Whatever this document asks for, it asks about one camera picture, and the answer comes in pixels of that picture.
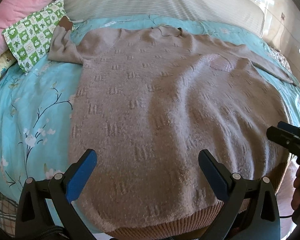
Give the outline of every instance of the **bed sheet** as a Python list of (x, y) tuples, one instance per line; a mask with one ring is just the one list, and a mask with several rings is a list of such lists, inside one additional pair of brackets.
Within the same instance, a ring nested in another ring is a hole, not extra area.
[[(78, 44), (89, 30), (98, 27), (143, 29), (158, 25), (181, 27), (190, 33), (246, 44), (250, 50), (284, 69), (271, 57), (268, 45), (256, 35), (221, 23), (182, 21), (156, 15), (95, 19), (75, 25), (72, 40)], [(291, 123), (300, 126), (300, 88), (257, 70), (282, 95)], [(12, 66), (0, 81), (0, 192), (10, 199), (19, 200), (27, 177), (50, 179), (68, 168), (71, 111), (80, 74), (81, 65), (48, 61), (45, 56), (27, 74), (17, 64)], [(48, 205), (53, 219), (60, 225), (51, 202)], [(88, 228), (99, 233), (78, 212)]]

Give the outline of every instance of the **screw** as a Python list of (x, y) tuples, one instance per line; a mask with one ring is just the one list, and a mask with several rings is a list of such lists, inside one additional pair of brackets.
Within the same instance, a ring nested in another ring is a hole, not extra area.
[(269, 183), (269, 182), (270, 182), (269, 178), (267, 178), (267, 177), (264, 177), (262, 180), (263, 180), (265, 183)]
[(56, 175), (54, 175), (55, 179), (61, 179), (62, 178), (62, 173), (57, 173)]
[(30, 184), (32, 181), (33, 181), (32, 178), (28, 178), (28, 179), (26, 179), (26, 184)]
[(234, 173), (234, 174), (232, 174), (232, 177), (233, 177), (234, 179), (241, 179), (241, 175), (240, 175), (239, 173)]

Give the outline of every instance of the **floor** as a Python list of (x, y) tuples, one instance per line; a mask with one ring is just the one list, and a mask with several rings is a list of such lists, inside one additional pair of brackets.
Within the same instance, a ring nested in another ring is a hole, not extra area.
[(281, 49), (300, 81), (300, 11), (292, 0), (251, 0), (265, 14), (263, 39)]

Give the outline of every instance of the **blue gripper pad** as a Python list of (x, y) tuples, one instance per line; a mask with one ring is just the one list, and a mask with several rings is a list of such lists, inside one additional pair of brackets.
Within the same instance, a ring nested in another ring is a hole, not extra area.
[(227, 202), (229, 200), (228, 183), (222, 172), (229, 173), (224, 165), (218, 163), (208, 150), (202, 150), (198, 156), (199, 166), (205, 175), (217, 199)]
[(94, 150), (90, 150), (88, 156), (83, 160), (66, 185), (66, 198), (69, 203), (78, 199), (96, 165), (97, 154)]

